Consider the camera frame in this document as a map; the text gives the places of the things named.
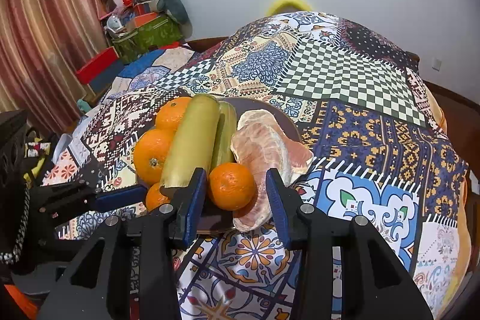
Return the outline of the small orange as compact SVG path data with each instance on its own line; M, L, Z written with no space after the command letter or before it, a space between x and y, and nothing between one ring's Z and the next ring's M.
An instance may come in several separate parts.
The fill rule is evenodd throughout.
M148 212L170 202L170 199L160 192L160 183L153 184L145 196L144 205Z
M244 165L223 163L210 173L208 196L222 210L241 210L249 204L256 192L254 177Z

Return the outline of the large orange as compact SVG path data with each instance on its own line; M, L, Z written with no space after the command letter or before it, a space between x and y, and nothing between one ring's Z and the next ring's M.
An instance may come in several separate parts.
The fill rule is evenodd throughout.
M155 127L176 132L190 101L191 97L178 97L168 101L157 113Z
M153 128L145 132L135 144L133 164L138 178L148 186L160 181L175 132Z

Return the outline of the long sugarcane piece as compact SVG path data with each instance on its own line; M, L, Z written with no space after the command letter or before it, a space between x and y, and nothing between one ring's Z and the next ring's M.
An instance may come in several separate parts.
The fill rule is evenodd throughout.
M220 118L220 104L209 94L192 97L163 165L161 188L183 188L196 168L208 174Z

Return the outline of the pomelo wedge with rind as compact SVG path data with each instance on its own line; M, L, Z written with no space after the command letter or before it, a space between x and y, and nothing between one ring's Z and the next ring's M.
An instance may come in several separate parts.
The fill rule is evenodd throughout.
M238 130L249 124L264 124L271 127L279 137L281 137L288 152L291 164L291 180L295 181L301 175L307 173L313 160L312 151L301 142L291 140L278 124L276 118L267 110L247 110L240 116L238 121Z

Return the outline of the peeled pomelo segment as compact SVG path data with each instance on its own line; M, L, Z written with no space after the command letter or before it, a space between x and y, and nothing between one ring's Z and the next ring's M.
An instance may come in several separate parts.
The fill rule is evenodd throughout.
M240 232L253 231L272 216L266 190L266 174L277 169L282 180L292 176L287 148L281 137L269 126L249 124L235 132L231 150L237 163L246 166L256 182L257 192L249 204L233 213L233 225Z

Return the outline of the short sugarcane piece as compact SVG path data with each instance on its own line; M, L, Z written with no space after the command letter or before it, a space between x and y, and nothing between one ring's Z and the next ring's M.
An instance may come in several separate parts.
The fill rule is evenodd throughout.
M220 102L220 117L216 129L216 140L211 157L211 170L221 164L232 163L234 161L233 153L230 149L230 143L233 134L237 131L237 113L230 103Z

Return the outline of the purple ceramic plate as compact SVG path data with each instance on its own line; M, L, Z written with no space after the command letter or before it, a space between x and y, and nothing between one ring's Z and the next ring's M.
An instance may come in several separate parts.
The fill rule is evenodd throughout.
M249 232L272 215L267 170L277 169L290 185L307 171L312 153L289 138L270 111L239 115L230 102L199 94L160 109L154 127L135 145L133 161L137 177L149 186L148 210L171 201L174 188L187 185L199 167L208 174L211 202L233 215L237 230Z

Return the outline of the patchwork patterned bedspread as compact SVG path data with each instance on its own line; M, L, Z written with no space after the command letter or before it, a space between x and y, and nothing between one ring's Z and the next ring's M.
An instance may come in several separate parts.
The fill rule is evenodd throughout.
M167 101L197 93L275 107L298 128L314 168L296 184L329 216L362 215L398 256L435 319L468 267L467 163L400 47L321 12L259 19L210 51L156 51L126 67L43 179L136 182L133 147Z

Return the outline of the red box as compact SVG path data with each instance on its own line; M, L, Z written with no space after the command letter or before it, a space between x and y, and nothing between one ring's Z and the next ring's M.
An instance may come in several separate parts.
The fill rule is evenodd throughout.
M119 59L116 49L108 47L86 62L80 70L76 71L76 77L82 85L88 85L95 77Z

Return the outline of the green fabric storage box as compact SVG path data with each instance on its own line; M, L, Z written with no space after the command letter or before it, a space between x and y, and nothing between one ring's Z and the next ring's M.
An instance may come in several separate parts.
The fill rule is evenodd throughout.
M181 41L181 32L180 26L169 16L160 15L122 37L112 39L112 45L123 64L129 64L152 50Z

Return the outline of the striped red gold curtain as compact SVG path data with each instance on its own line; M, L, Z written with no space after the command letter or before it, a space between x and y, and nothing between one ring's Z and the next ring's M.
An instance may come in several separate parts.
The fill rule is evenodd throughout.
M114 0L1 0L1 110L26 110L43 133L80 117L76 77L106 49L100 19Z

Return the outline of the grey plush toy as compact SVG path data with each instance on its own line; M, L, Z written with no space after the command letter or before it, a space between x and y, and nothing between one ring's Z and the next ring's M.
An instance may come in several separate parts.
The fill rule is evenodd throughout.
M165 13L176 23L186 24L189 16L181 0L132 0L145 13Z

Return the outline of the yellow foam tube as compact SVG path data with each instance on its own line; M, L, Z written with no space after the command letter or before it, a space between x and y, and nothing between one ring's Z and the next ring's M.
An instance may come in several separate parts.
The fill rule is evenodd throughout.
M275 0L266 15L273 16L285 12L311 11L312 7L304 0Z

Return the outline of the wall power socket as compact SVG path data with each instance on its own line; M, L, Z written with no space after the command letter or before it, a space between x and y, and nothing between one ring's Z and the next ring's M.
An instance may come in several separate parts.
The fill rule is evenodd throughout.
M432 68L435 71L440 71L441 67L442 67L442 61L439 60L438 58L434 58L433 61L432 61Z

